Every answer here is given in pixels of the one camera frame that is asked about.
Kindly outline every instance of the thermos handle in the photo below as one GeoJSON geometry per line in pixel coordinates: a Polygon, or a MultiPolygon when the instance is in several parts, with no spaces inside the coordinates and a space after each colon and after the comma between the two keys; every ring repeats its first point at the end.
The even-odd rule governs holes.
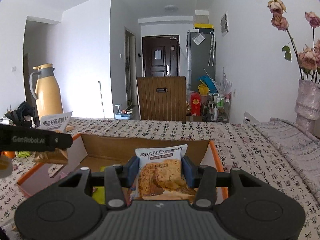
{"type": "Polygon", "coordinates": [[[31,94],[32,94],[32,96],[34,97],[34,99],[37,100],[37,99],[38,99],[38,95],[33,91],[33,88],[32,88],[32,77],[33,77],[34,74],[35,74],[35,75],[39,75],[39,74],[40,74],[40,71],[39,71],[39,72],[32,72],[32,73],[30,74],[30,77],[29,77],[29,86],[30,86],[31,94]]]}

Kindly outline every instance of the open box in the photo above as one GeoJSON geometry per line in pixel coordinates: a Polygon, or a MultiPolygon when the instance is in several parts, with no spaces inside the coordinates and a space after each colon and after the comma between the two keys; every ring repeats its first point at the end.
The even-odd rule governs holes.
{"type": "MultiPolygon", "coordinates": [[[[80,167],[89,167],[92,172],[99,172],[101,166],[124,165],[132,156],[135,156],[135,149],[137,148],[171,147],[188,144],[185,156],[188,156],[195,165],[208,165],[215,167],[219,172],[223,172],[213,141],[151,140],[105,137],[92,134],[78,134],[73,139],[74,143],[68,149],[69,164],[61,167],[53,178],[48,171],[52,164],[38,163],[18,180],[17,184],[26,196],[34,195],[58,181],[61,174],[71,172],[70,168],[76,170],[80,167]]],[[[228,197],[227,188],[217,188],[217,193],[216,203],[221,203],[228,197]]]]}

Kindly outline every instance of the ceiling light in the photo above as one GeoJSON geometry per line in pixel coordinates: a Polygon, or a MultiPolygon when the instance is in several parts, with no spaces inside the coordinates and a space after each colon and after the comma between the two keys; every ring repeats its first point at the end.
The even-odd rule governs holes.
{"type": "Polygon", "coordinates": [[[165,11],[171,11],[171,12],[176,12],[178,11],[178,7],[175,6],[175,5],[167,5],[165,8],[164,8],[165,11]]]}

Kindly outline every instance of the yellow thermos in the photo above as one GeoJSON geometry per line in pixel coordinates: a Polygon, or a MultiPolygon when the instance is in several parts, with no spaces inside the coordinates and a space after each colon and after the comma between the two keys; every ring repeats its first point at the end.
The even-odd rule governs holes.
{"type": "Polygon", "coordinates": [[[38,116],[62,114],[62,103],[59,85],[54,77],[52,64],[44,64],[33,67],[38,72],[33,72],[29,78],[31,94],[36,100],[38,116]],[[32,76],[38,75],[36,91],[32,88],[32,76]]]}

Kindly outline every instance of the dark brown front door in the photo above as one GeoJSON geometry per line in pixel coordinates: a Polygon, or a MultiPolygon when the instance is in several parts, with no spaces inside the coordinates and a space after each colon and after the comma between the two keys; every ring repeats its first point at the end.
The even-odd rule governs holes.
{"type": "Polygon", "coordinates": [[[179,39],[179,36],[142,38],[145,77],[179,76],[179,46],[177,39],[179,39]]]}

